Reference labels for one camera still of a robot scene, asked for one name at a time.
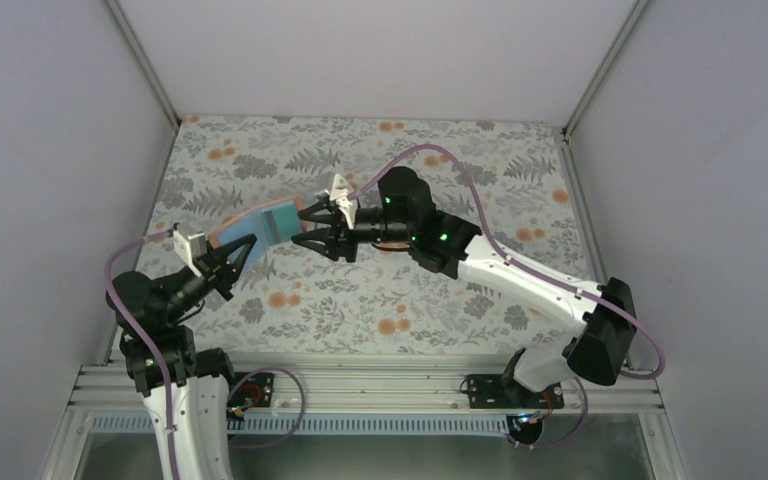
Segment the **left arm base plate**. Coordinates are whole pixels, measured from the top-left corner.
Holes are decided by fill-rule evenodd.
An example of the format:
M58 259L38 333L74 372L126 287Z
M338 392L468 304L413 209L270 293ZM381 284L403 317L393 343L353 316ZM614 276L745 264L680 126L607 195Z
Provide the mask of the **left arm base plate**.
M229 419L242 419L252 408L271 406L274 375L261 372L238 386L238 383L247 375L248 372L237 373L230 382L230 397L226 403L226 417Z

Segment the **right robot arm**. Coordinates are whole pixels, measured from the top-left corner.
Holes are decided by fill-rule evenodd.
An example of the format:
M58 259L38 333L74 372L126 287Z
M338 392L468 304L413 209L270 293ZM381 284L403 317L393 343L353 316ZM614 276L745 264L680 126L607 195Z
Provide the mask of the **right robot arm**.
M504 250L479 226L438 209L429 185L408 167L378 180L379 207L358 207L341 181L335 177L330 193L300 211L317 227L294 235L294 244L353 262L361 244L404 243L425 270L482 285L559 323L559 339L522 348L509 361L501 382L509 404L525 407L540 391L575 377L616 383L637 332L625 318L633 303L624 282L576 279Z

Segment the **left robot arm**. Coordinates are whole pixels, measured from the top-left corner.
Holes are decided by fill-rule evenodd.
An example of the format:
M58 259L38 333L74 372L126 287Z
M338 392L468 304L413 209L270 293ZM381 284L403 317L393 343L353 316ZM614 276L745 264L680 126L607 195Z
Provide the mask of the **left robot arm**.
M126 372L152 422L163 477L229 479L226 403L236 396L239 380L222 349L196 349L183 318L212 291L231 297L257 238L248 234L209 247L193 267L158 279L138 271L113 275L124 253L170 235L139 238L108 257L106 301L123 330Z

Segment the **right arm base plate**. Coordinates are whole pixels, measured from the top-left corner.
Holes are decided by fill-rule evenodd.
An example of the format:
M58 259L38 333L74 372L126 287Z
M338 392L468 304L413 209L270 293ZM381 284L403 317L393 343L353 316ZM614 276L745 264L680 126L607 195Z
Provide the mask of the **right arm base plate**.
M548 409L565 405L559 383L533 392L516 381L506 381L500 374L467 375L459 385L472 409Z

